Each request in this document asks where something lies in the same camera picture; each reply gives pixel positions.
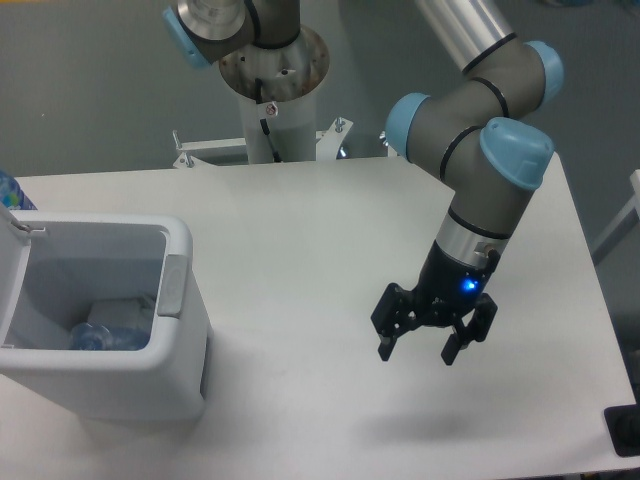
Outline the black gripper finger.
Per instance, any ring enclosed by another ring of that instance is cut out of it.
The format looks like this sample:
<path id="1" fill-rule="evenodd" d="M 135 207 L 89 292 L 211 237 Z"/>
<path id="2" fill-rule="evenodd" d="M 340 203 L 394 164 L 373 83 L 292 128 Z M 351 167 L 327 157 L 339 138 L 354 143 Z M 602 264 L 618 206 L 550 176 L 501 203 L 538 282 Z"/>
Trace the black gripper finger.
<path id="1" fill-rule="evenodd" d="M 384 290 L 373 313 L 372 324 L 379 336 L 378 354 L 388 361 L 399 337 L 422 325 L 425 309 L 418 305 L 414 291 L 390 283 Z"/>
<path id="2" fill-rule="evenodd" d="M 453 321 L 453 332 L 449 335 L 441 352 L 441 358 L 447 366 L 451 366 L 461 350 L 475 341 L 484 342 L 488 336 L 498 306 L 487 293 L 482 293 L 477 300 L 471 320 L 467 325 L 460 317 Z"/>

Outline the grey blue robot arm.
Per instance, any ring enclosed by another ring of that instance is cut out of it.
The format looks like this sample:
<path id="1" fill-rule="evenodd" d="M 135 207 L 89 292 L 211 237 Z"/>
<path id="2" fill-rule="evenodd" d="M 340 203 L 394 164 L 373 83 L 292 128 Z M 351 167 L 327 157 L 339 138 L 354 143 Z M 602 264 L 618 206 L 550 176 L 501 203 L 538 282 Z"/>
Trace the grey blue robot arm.
<path id="1" fill-rule="evenodd" d="M 385 134 L 392 149 L 454 196 L 416 286 L 388 285 L 371 321 L 382 359 L 410 331 L 450 328 L 441 356 L 452 364 L 486 339 L 496 315 L 486 285 L 555 151 L 523 118 L 558 94 L 564 67 L 547 44 L 520 40 L 491 1 L 422 1 L 419 9 L 465 81 L 442 98 L 402 97 Z M 249 102 L 251 162 L 315 157 L 314 129 L 283 124 L 284 106 L 309 96 L 328 67 L 298 2 L 176 1 L 163 19 L 192 66 L 217 65 Z"/>

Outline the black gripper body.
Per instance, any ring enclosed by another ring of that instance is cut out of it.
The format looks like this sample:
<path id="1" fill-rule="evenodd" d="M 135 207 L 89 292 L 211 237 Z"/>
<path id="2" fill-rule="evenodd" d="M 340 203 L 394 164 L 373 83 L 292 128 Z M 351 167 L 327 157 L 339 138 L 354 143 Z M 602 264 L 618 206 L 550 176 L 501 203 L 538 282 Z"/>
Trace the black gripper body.
<path id="1" fill-rule="evenodd" d="M 490 248 L 483 268 L 469 266 L 446 254 L 434 241 L 412 290 L 412 311 L 423 326 L 459 326 L 473 313 L 469 326 L 489 330 L 497 305 L 484 289 L 498 265 L 498 251 Z"/>

